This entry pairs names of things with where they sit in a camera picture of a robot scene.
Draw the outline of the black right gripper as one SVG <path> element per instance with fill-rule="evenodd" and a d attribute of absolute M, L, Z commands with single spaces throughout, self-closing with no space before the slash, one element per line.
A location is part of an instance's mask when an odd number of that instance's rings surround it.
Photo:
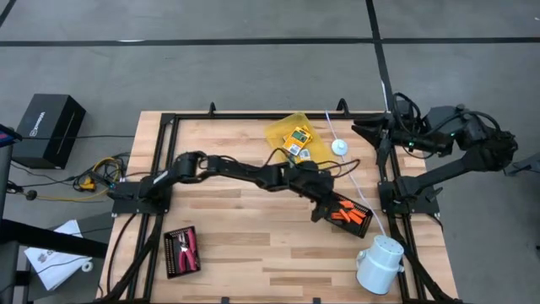
<path fill-rule="evenodd" d="M 352 125 L 359 136 L 372 146 L 377 146 L 378 166 L 386 164 L 393 145 L 404 145 L 411 138 L 397 118 L 400 117 L 402 124 L 411 128 L 413 106 L 407 100 L 396 100 L 394 106 L 392 113 L 359 114 Z"/>

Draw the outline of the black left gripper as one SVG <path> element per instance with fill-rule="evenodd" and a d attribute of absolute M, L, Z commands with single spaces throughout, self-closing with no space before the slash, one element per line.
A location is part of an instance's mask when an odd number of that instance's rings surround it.
<path fill-rule="evenodd" d="M 333 191 L 335 178 L 329 171 L 321 171 L 315 162 L 303 162 L 295 167 L 294 191 L 315 204 L 310 220 L 328 220 L 338 211 L 343 196 Z"/>

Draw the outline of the black mesh basket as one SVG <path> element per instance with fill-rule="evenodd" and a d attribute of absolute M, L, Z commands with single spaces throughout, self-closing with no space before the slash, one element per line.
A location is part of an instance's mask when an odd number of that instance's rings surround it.
<path fill-rule="evenodd" d="M 195 258 L 197 261 L 197 269 L 195 271 L 189 271 L 189 272 L 185 272 L 181 274 L 179 270 L 179 263 L 178 263 L 178 257 L 179 257 L 179 251 L 180 251 L 178 235 L 183 231 L 186 232 L 189 236 L 191 249 L 195 253 Z M 176 277 L 193 274 L 201 270 L 201 262 L 200 262 L 198 247 L 197 247 L 197 234 L 196 234 L 196 228 L 194 225 L 184 227 L 178 230 L 166 232 L 164 234 L 164 246 L 165 246 L 165 268 L 166 268 L 168 279 L 173 279 Z"/>
<path fill-rule="evenodd" d="M 356 223 L 354 223 L 352 220 L 348 223 L 346 222 L 345 220 L 333 220 L 331 217 L 326 220 L 326 219 L 322 219 L 322 220 L 325 220 L 327 222 L 329 222 L 330 224 L 332 225 L 335 225 L 337 228 L 340 228 L 354 236 L 357 236 L 359 238 L 364 238 L 366 233 L 367 233 L 367 230 L 370 226 L 370 222 L 373 218 L 373 212 L 365 207 L 364 205 L 361 205 L 355 201 L 353 201 L 352 199 L 349 199 L 349 198 L 346 198 L 344 197 L 344 200 L 348 200 L 348 201 L 351 201 L 354 203 L 354 209 L 358 209 L 358 210 L 361 210 L 362 212 L 364 212 L 366 214 L 366 217 L 365 218 L 362 218 L 363 219 L 363 222 L 361 225 L 358 225 Z M 339 213 L 339 210 L 340 209 L 345 209 L 341 204 L 338 204 L 338 207 L 337 207 L 337 212 L 332 212 L 332 213 Z"/>

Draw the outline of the white cylindrical container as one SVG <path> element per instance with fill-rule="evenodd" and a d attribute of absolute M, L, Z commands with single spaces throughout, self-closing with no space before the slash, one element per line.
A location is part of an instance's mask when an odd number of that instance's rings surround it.
<path fill-rule="evenodd" d="M 356 280 L 373 294 L 387 294 L 397 274 L 404 271 L 400 264 L 403 255 L 404 248 L 398 241 L 389 236 L 375 236 L 372 245 L 357 255 Z"/>

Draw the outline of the white paper sheets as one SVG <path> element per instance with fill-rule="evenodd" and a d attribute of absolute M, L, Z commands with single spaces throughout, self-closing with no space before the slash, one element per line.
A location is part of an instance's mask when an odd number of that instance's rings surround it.
<path fill-rule="evenodd" d="M 55 290 L 92 260 L 87 256 L 38 247 L 28 247 L 24 250 L 24 255 L 46 290 Z"/>

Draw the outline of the black cardboard box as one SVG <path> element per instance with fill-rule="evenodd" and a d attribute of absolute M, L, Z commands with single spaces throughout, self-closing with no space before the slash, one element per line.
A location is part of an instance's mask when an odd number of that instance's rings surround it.
<path fill-rule="evenodd" d="M 33 95 L 16 129 L 23 140 L 12 160 L 30 169 L 65 168 L 85 114 L 71 95 Z"/>

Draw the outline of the black metal table frame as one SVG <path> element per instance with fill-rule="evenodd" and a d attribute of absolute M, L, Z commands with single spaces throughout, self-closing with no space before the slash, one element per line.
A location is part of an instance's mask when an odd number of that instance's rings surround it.
<path fill-rule="evenodd" d="M 260 165 L 276 160 L 265 128 L 283 112 L 144 111 L 135 134 L 128 174 L 161 170 L 186 151 L 229 155 Z M 176 185 L 163 216 L 120 214 L 114 220 L 100 279 L 99 297 L 111 299 L 114 286 L 150 236 L 158 241 L 121 298 L 151 303 L 399 303 L 404 296 L 427 296 L 411 268 L 390 291 L 378 296 L 356 280 L 356 256 L 376 235 L 388 231 L 384 214 L 358 238 L 325 220 L 311 221 L 312 203 L 292 192 L 269 193 L 253 184 L 212 177 Z M 202 260 L 199 272 L 168 279 L 164 234 L 194 226 Z"/>

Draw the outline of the red handled pliers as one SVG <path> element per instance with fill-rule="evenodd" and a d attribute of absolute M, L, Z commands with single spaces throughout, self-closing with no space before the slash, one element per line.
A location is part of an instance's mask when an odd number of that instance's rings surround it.
<path fill-rule="evenodd" d="M 180 246 L 178 263 L 180 273 L 183 274 L 189 271 L 195 271 L 197 269 L 197 261 L 195 253 L 191 249 L 191 243 L 189 242 L 189 236 L 186 232 L 181 232 L 178 235 L 178 242 Z"/>

